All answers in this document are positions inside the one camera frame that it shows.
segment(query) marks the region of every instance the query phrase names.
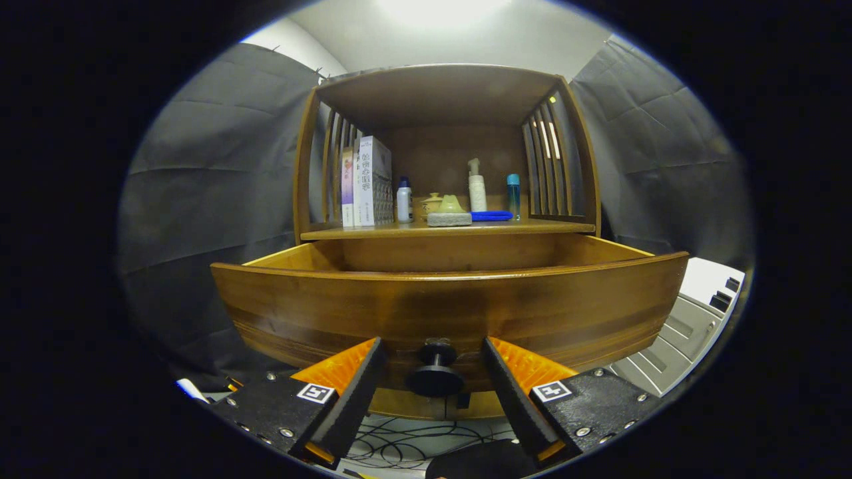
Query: small bottle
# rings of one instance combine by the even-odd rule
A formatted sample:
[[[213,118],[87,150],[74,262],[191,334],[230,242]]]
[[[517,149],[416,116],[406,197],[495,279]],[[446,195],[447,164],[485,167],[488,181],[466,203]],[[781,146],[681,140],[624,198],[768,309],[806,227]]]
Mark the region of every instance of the small bottle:
[[[485,195],[485,179],[479,174],[479,159],[474,158],[468,162],[468,190],[470,191],[470,210],[488,211],[488,203]]]
[[[509,189],[509,211],[514,219],[521,219],[521,177],[511,174],[506,177],[506,187]]]
[[[412,188],[408,184],[408,176],[400,177],[400,189],[396,190],[396,216],[399,222],[414,221]]]

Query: book spine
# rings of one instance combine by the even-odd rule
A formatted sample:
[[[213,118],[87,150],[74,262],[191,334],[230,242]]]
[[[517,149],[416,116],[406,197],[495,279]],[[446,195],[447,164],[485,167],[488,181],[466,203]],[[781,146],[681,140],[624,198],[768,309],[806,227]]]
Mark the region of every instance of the book spine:
[[[358,203],[358,211],[361,219],[360,226],[376,225],[376,217],[373,212],[373,196],[375,194],[374,188],[376,186],[373,181],[373,168],[375,168],[373,163],[376,160],[375,156],[375,146],[373,144],[372,137],[368,136],[366,140],[361,140],[361,149],[359,153],[359,158],[361,160],[361,184],[358,192],[360,195],[360,201]]]
[[[361,226],[361,155],[364,154],[364,148],[360,147],[358,154],[354,156],[353,177],[352,177],[352,221],[355,226]]]
[[[378,140],[373,142],[373,151],[373,213],[376,224],[387,224],[394,222],[390,151]]]
[[[353,148],[344,148],[340,162],[340,194],[341,194],[341,211],[343,217],[343,227],[355,226],[353,215]]]

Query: small ceramic jar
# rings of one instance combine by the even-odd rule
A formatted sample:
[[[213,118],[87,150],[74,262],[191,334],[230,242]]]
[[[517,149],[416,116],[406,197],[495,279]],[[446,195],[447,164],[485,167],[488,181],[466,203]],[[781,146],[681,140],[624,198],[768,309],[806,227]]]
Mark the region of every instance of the small ceramic jar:
[[[422,219],[423,221],[426,221],[426,216],[428,216],[429,213],[434,213],[438,211],[440,202],[443,200],[443,198],[440,198],[438,194],[439,193],[430,193],[429,195],[431,196],[431,198],[424,199],[420,202],[422,208],[420,219]]]

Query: wooden shelf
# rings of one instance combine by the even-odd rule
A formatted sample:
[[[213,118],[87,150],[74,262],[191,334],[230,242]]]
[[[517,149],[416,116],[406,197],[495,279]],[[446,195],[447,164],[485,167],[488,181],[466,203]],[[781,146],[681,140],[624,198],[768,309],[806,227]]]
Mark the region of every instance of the wooden shelf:
[[[302,241],[356,238],[411,238],[476,234],[594,233],[595,225],[525,218],[517,222],[474,222],[470,226],[431,228],[426,222],[391,223],[381,226],[331,228],[302,233]]]
[[[362,130],[519,126],[560,77],[511,66],[403,66],[324,82],[320,100]]]

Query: drawer knob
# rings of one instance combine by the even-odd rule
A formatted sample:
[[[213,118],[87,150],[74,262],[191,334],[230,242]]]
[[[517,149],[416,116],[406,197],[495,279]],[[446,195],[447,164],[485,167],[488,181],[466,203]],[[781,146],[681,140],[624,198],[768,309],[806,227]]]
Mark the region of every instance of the drawer knob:
[[[420,366],[406,377],[406,387],[416,395],[447,397],[464,387],[462,375],[449,366],[456,360],[456,350],[449,343],[428,343],[417,352]]]

